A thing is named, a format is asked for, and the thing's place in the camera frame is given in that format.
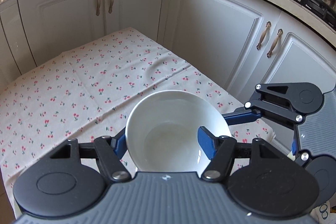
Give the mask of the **white bowl pink flowers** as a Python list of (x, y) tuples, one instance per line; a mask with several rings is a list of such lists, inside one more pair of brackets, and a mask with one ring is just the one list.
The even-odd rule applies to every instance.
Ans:
[(198, 128), (230, 136), (223, 116), (194, 94), (165, 90), (135, 105), (126, 123), (128, 153), (141, 172), (197, 172), (209, 159), (198, 143)]

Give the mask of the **cherry print tablecloth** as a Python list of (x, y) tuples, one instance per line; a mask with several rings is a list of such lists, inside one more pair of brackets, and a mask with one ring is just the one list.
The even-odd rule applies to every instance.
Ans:
[(15, 180), (68, 138), (116, 135), (132, 108), (160, 90), (184, 90), (224, 114), (241, 103), (184, 59), (127, 28), (63, 52), (1, 92), (1, 173), (14, 202)]

